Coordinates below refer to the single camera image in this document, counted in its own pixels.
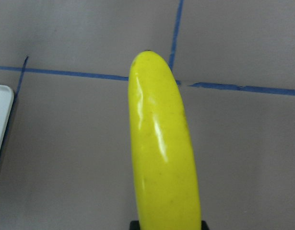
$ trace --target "toy banana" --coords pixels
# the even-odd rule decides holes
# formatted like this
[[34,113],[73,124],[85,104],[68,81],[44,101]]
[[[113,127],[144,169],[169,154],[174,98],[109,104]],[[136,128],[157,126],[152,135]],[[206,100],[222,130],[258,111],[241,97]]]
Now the toy banana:
[[130,135],[141,230],[200,230],[201,206],[184,106],[172,72],[153,51],[129,77]]

